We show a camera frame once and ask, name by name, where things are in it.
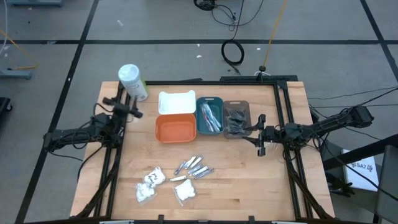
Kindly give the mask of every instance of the teal tray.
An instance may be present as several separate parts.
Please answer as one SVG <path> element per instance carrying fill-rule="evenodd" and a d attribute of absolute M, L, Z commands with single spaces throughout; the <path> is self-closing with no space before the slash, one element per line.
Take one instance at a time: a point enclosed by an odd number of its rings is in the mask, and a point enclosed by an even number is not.
<path fill-rule="evenodd" d="M 206 125 L 205 118 L 203 117 L 203 113 L 201 112 L 200 105 L 204 102 L 209 104 L 211 112 L 213 112 L 214 117 L 220 122 L 221 128 L 219 132 L 211 132 Z M 223 100 L 220 97 L 214 96 L 206 96 L 197 99 L 197 130 L 200 134 L 209 134 L 209 135 L 217 135 L 224 131 L 224 115 L 223 115 Z"/>

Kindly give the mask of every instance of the wooden table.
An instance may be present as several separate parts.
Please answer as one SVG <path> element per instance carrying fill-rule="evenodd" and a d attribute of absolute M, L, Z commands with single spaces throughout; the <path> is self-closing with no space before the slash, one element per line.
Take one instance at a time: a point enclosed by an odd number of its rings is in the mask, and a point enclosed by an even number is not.
<path fill-rule="evenodd" d="M 296 123 L 311 124 L 307 96 L 302 82 L 288 82 L 289 95 Z M 116 96 L 118 82 L 104 82 L 99 99 Z M 158 117 L 158 95 L 161 91 L 180 93 L 195 90 L 197 98 L 218 96 L 223 100 L 246 100 L 250 104 L 252 124 L 261 113 L 267 116 L 267 125 L 277 125 L 277 110 L 271 86 L 148 86 L 150 97 L 138 104 L 144 113 L 126 126 L 121 165 L 114 198 L 113 219 L 155 220 L 165 215 L 166 220 L 294 220 L 282 145 L 267 144 L 266 156 L 257 157 L 257 149 L 244 140 L 225 139 L 223 135 L 198 134 L 193 142 L 185 144 L 161 144 L 155 139 L 155 121 Z M 282 107 L 285 105 L 280 91 Z M 86 157 L 99 144 L 89 144 Z M 99 186 L 105 150 L 95 155 L 83 168 L 73 201 L 71 215 L 76 215 L 92 198 Z M 184 207 L 177 202 L 173 186 L 165 182 L 156 188 L 157 195 L 151 201 L 139 205 L 136 184 L 160 166 L 166 177 L 173 177 L 174 170 L 193 155 L 203 155 L 203 163 L 215 168 L 215 172 L 203 179 L 194 180 L 197 196 Z M 320 154 L 314 148 L 302 149 L 302 158 L 308 188 L 319 204 L 334 215 L 326 184 Z M 298 190 L 302 216 L 305 207 Z M 101 214 L 106 208 L 105 194 Z"/>

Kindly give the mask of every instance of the white bottle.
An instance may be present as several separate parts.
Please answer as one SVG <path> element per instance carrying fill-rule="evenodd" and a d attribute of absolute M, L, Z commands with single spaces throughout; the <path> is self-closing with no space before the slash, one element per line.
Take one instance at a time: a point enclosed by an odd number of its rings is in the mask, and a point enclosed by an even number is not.
<path fill-rule="evenodd" d="M 132 98 L 144 101 L 148 98 L 145 82 L 141 80 L 139 69 L 136 65 L 123 65 L 119 70 L 119 79 Z"/>

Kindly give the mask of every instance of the orange plastic container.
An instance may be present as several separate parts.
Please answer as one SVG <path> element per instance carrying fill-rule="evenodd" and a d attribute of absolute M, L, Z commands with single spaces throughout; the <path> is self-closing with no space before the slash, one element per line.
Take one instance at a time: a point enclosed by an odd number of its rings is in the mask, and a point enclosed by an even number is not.
<path fill-rule="evenodd" d="M 156 119 L 156 139 L 162 143 L 190 142 L 197 136 L 193 114 L 160 115 Z"/>

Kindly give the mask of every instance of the black tape line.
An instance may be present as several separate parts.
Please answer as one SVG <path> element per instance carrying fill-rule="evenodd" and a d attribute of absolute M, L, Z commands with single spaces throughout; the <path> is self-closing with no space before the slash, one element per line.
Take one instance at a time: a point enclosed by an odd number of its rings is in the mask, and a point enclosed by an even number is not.
<path fill-rule="evenodd" d="M 225 40 L 218 39 L 187 39 L 187 40 L 85 40 L 86 44 L 98 45 L 160 45 L 160 44 L 222 44 Z M 236 40 L 240 44 L 268 44 L 269 40 Z M 79 44 L 79 40 L 14 40 L 17 44 L 63 45 Z M 272 40 L 272 44 L 292 45 L 376 45 L 398 44 L 398 40 Z"/>
<path fill-rule="evenodd" d="M 377 39 L 380 41 L 381 48 L 383 49 L 384 55 L 387 58 L 388 64 L 390 65 L 391 70 L 398 81 L 398 67 L 397 67 L 396 61 L 394 60 L 394 57 L 392 56 L 392 54 L 390 52 L 390 49 L 387 46 L 387 42 L 384 41 L 384 37 L 381 34 L 379 27 L 377 26 L 376 20 L 374 19 L 367 2 L 365 0 L 361 0 L 361 4 L 362 4 L 363 9 L 365 10 L 366 16 L 369 19 L 369 22 L 372 25 L 373 31 L 374 31 Z"/>
<path fill-rule="evenodd" d="M 52 117 L 51 124 L 49 127 L 49 132 L 54 131 L 54 129 L 57 127 L 63 105 L 64 105 L 65 100 L 68 95 L 70 83 L 72 81 L 73 75 L 75 74 L 76 66 L 80 59 L 81 50 L 83 49 L 85 40 L 88 35 L 88 31 L 90 29 L 91 23 L 93 22 L 93 18 L 94 18 L 96 8 L 98 6 L 98 2 L 99 2 L 99 0 L 94 0 L 93 5 L 91 6 L 91 10 L 90 10 L 90 13 L 88 14 L 85 28 L 83 29 L 83 33 L 81 34 L 80 41 L 79 41 L 78 47 L 76 49 L 75 56 L 72 60 L 72 64 L 70 65 L 70 69 L 69 69 L 67 78 L 65 79 L 65 84 L 63 85 L 62 92 L 61 92 L 60 98 L 57 103 L 57 107 L 56 107 L 54 115 Z M 30 178 L 27 190 L 25 192 L 24 199 L 22 200 L 21 207 L 19 208 L 16 220 L 15 220 L 15 223 L 17 223 L 17 224 L 23 223 L 25 220 L 25 217 L 28 212 L 29 205 L 32 201 L 32 197 L 35 192 L 37 183 L 39 181 L 40 173 L 43 169 L 46 157 L 47 157 L 47 152 L 45 152 L 44 149 L 42 148 L 39 158 L 37 159 L 35 169 L 33 170 L 32 177 Z"/>

